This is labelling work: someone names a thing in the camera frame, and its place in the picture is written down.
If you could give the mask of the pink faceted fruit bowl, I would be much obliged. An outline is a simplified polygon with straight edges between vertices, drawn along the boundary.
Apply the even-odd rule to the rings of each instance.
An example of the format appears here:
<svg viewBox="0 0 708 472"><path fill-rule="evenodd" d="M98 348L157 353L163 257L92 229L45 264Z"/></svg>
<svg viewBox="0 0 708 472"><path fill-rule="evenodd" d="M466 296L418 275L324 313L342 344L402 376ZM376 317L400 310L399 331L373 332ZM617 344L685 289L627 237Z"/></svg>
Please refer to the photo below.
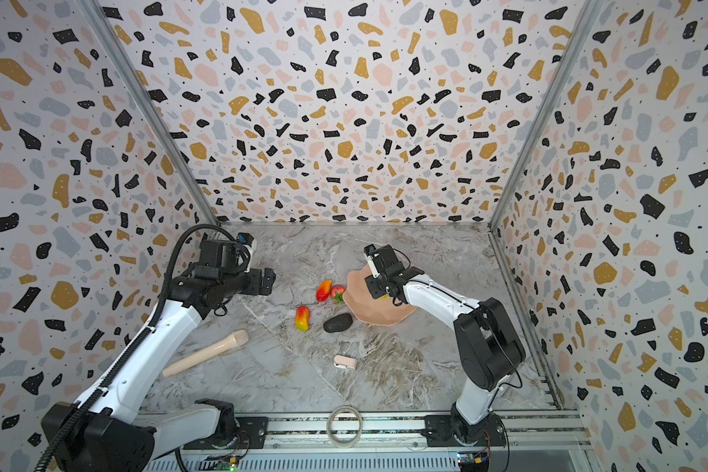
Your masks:
<svg viewBox="0 0 708 472"><path fill-rule="evenodd" d="M360 271L350 271L347 276L343 300L357 320L374 326L393 326L417 310L408 304L393 306L393 299L389 297L374 299L366 284L366 277L371 274L366 265Z"/></svg>

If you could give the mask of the dark avocado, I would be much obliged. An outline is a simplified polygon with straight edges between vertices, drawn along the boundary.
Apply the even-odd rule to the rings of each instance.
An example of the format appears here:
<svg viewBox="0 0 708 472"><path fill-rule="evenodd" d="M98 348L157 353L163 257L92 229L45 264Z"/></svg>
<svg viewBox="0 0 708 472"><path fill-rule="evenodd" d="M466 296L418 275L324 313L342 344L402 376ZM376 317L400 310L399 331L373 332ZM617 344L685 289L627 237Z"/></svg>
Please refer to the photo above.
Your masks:
<svg viewBox="0 0 708 472"><path fill-rule="evenodd" d="M323 328L324 331L329 334L336 334L337 332L345 332L346 330L349 330L352 325L352 315L349 313L342 313L326 320L323 324Z"/></svg>

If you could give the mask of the red yellow mango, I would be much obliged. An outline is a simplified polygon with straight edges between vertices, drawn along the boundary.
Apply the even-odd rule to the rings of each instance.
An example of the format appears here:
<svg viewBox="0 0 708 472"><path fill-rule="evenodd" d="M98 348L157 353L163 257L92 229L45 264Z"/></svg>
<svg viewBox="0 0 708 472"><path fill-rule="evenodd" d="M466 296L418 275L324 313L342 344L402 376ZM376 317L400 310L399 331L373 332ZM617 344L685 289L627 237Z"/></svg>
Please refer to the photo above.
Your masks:
<svg viewBox="0 0 708 472"><path fill-rule="evenodd" d="M300 330L300 332L308 332L308 330L310 330L310 318L311 311L307 306L302 305L298 307L294 320L297 330Z"/></svg>

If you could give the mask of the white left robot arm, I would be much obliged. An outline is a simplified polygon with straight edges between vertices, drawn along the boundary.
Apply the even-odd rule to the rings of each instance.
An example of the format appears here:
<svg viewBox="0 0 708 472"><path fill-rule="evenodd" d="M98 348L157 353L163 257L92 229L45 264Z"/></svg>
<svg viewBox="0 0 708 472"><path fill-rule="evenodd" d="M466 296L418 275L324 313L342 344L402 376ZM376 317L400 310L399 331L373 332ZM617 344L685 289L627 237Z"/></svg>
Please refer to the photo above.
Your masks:
<svg viewBox="0 0 708 472"><path fill-rule="evenodd" d="M236 294L271 294L272 269L250 269L209 278L178 277L101 378L72 403L56 403L41 420L48 446L35 466L55 462L62 471L143 471L157 458L193 442L231 446L240 424L231 403L201 399L174 413L145 415L140 408L155 380L184 339Z"/></svg>

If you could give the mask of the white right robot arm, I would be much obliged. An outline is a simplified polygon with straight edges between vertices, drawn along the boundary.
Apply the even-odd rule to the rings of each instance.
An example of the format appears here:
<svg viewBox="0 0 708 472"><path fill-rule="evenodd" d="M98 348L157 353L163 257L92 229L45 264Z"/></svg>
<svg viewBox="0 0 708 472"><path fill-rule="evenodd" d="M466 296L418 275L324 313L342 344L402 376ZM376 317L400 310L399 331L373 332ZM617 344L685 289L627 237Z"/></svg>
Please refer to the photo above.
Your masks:
<svg viewBox="0 0 708 472"><path fill-rule="evenodd" d="M518 368L526 353L505 306L496 298L473 299L437 283L422 269L403 265L400 251L389 245L368 245L364 254L371 271L365 283L372 298L387 296L397 307L419 308L454 332L466 381L452 405L446 435L474 446L486 438L483 428L500 392L523 387Z"/></svg>

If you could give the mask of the beige wooden pestle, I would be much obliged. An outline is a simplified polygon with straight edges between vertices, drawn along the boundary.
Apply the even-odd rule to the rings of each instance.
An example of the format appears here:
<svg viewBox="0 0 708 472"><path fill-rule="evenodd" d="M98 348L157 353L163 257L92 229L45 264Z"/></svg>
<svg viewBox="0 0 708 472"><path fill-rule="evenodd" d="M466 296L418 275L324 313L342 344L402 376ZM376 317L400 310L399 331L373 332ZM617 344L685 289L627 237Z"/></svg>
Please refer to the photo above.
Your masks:
<svg viewBox="0 0 708 472"><path fill-rule="evenodd" d="M226 338L212 344L211 346L197 351L173 364L162 371L163 377L169 378L184 371L192 369L206 361L216 358L224 353L243 347L249 341L247 330L236 330Z"/></svg>

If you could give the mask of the small pink case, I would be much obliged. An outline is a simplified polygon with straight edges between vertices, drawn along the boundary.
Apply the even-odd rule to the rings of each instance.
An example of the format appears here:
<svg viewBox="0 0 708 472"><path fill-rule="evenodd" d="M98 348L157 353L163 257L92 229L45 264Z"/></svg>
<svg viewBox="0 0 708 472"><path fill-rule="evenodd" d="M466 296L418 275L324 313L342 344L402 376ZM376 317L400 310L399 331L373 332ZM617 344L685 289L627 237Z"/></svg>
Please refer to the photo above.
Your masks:
<svg viewBox="0 0 708 472"><path fill-rule="evenodd" d="M334 366L338 369L354 370L357 367L358 361L354 358L336 355L334 356Z"/></svg>

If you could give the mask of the clear tape roll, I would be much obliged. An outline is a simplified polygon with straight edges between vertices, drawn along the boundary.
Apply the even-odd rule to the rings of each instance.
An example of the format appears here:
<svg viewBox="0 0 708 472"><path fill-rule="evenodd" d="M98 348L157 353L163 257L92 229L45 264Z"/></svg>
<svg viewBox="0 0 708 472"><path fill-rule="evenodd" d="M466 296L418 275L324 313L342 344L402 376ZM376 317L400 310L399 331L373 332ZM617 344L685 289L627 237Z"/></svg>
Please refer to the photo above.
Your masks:
<svg viewBox="0 0 708 472"><path fill-rule="evenodd" d="M349 405L336 408L326 419L326 436L337 448L354 448L361 441L363 431L361 412Z"/></svg>

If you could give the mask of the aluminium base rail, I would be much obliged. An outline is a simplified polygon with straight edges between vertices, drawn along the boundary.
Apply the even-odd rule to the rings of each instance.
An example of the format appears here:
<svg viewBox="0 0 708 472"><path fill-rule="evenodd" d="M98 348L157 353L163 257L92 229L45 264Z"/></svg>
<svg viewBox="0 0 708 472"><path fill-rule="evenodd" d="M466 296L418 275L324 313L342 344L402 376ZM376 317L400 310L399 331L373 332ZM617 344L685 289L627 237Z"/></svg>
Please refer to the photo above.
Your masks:
<svg viewBox="0 0 708 472"><path fill-rule="evenodd" d="M363 412L354 448L326 436L330 413L241 415L239 442L188 446L180 458L154 460L151 471L596 471L594 450L572 411L493 413L486 438L464 446L449 438L446 412Z"/></svg>

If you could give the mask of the aluminium corner post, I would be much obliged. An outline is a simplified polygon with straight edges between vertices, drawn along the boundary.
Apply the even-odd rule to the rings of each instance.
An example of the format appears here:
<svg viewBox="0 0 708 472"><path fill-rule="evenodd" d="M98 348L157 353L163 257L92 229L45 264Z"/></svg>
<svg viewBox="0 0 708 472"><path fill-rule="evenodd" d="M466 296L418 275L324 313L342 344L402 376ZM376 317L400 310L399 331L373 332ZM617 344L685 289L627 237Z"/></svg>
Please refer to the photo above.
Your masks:
<svg viewBox="0 0 708 472"><path fill-rule="evenodd" d="M179 147L175 143L175 139L168 132L167 127L163 123L157 109L149 98L149 93L146 87L139 80L134 65L130 61L126 51L118 39L113 27L108 23L104 11L98 1L79 1L79 8L87 20L90 28L98 37L101 45L104 47L106 54L117 69L120 79L128 88L131 97L137 104L137 108L141 111L145 118L145 122L151 128L157 143L163 146L165 153L171 160L174 169L177 171L184 187L194 201L196 209L201 214L202 220L206 223L220 225L216 216L212 213L212 207L203 194L195 177L184 161Z"/></svg>
<svg viewBox="0 0 708 472"><path fill-rule="evenodd" d="M526 137L523 147L521 148L519 158L517 159L513 169L511 169L511 173L509 173L507 186L503 189L497 208L495 209L490 220L489 230L492 234L494 234L495 231L502 225L503 214L511 206L515 187L522 180L523 171L525 171L527 165L529 165L533 157L533 153L537 148L538 142L542 138L546 124L550 116L554 113L558 99L560 98L561 93L564 90L564 86L566 85L566 80L568 79L570 72L572 72L572 68L576 63L579 51L583 43L585 43L586 35L592 28L602 4L603 2L598 0L587 0L584 2L583 8L574 24L572 37L568 41L568 44L562 53L560 65L555 71L551 84L548 87L548 90L546 90L542 103L536 112L530 131Z"/></svg>

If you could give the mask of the right aluminium corner post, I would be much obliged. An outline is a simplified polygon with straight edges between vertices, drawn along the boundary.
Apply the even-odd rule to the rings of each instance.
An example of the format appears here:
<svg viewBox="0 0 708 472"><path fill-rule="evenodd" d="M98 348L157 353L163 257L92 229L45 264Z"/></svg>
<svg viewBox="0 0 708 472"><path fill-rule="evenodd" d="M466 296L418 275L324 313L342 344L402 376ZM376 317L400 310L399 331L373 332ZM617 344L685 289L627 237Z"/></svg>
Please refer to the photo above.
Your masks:
<svg viewBox="0 0 708 472"><path fill-rule="evenodd" d="M495 209L490 220L489 230L492 234L494 234L495 231L502 225L503 214L511 206L515 187L522 180L523 171L525 171L527 165L529 165L533 157L533 153L537 148L538 142L542 138L546 124L550 116L554 113L558 99L560 98L561 93L564 90L564 86L566 85L566 80L568 79L570 72L572 72L572 68L576 63L579 51L583 43L585 43L586 35L592 28L602 4L603 2L598 0L587 0L584 2L583 8L574 24L572 37L568 41L568 44L562 53L560 65L555 71L551 84L548 87L548 90L546 90L542 103L536 112L530 131L526 137L523 147L521 148L519 158L517 159L513 169L511 169L511 173L509 173L507 186L503 189L497 208Z"/></svg>

